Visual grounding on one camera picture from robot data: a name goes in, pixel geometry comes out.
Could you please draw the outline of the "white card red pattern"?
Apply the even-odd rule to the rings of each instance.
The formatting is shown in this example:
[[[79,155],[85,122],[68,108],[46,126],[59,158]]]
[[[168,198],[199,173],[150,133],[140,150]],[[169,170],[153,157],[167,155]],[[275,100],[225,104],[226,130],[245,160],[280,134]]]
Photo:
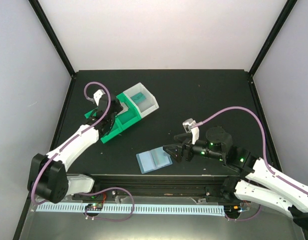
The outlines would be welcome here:
[[[123,113],[125,113],[125,112],[127,112],[129,110],[128,105],[126,105],[124,102],[121,102],[120,104],[122,106],[122,111],[119,113],[119,115],[123,114]]]

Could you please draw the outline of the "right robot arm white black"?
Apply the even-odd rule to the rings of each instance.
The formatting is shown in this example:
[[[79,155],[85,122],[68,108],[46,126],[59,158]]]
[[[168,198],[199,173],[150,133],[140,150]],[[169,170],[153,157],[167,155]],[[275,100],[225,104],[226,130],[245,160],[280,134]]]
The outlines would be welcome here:
[[[264,158],[233,145],[232,136],[220,126],[206,132],[206,140],[198,139],[199,130],[174,137],[176,143],[164,145],[163,151],[177,161],[191,161],[194,156],[219,161],[236,172],[225,178],[218,190],[221,197],[255,202],[279,211],[308,231],[308,186],[268,165]]]

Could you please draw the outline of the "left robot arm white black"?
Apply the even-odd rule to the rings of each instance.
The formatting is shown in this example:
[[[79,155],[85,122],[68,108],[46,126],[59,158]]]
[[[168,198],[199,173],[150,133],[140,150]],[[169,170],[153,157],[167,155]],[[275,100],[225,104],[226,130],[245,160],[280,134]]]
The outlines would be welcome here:
[[[71,176],[67,171],[85,150],[109,134],[117,116],[127,106],[117,97],[103,92],[96,94],[94,101],[97,108],[69,139],[46,154],[38,153],[33,157],[27,183],[33,203],[35,196],[54,204],[68,195],[83,194],[91,200],[100,196],[101,187],[92,177],[86,174]]]

